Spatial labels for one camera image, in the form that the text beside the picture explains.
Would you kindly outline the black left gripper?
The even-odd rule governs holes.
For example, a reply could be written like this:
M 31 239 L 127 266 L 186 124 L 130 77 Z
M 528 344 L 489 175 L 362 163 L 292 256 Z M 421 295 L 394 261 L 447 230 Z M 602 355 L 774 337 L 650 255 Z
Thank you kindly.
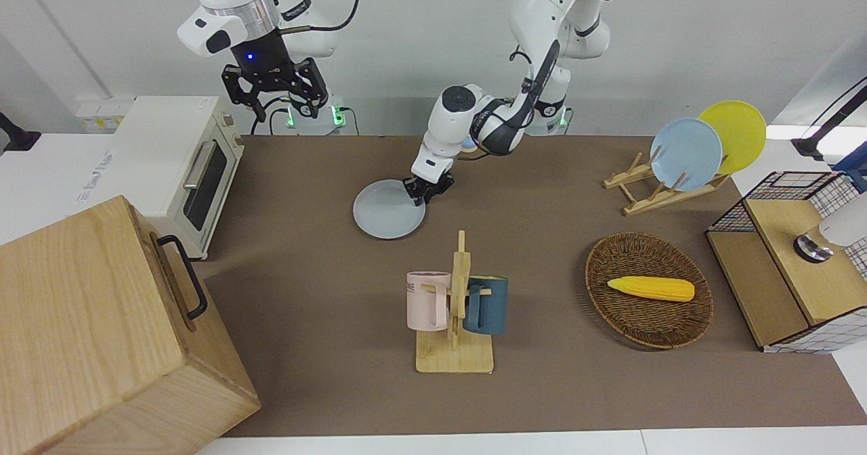
M 430 181 L 424 180 L 418 177 L 418 175 L 403 179 L 404 189 L 412 199 L 415 207 L 421 207 L 422 200 L 425 205 L 430 204 L 434 196 L 445 193 L 453 183 L 452 173 L 444 173 L 436 183 L 430 183 Z

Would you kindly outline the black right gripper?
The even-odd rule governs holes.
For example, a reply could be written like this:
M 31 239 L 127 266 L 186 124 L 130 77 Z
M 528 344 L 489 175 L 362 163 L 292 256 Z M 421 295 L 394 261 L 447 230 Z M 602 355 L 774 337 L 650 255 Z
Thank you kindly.
M 316 61 L 307 57 L 294 64 L 278 30 L 235 45 L 230 51 L 236 66 L 224 66 L 221 72 L 227 96 L 233 104 L 252 110 L 257 123 L 266 119 L 260 92 L 290 92 L 290 104 L 304 118 L 317 118 L 328 103 L 328 88 Z M 242 88 L 241 81 L 251 85 L 250 91 Z

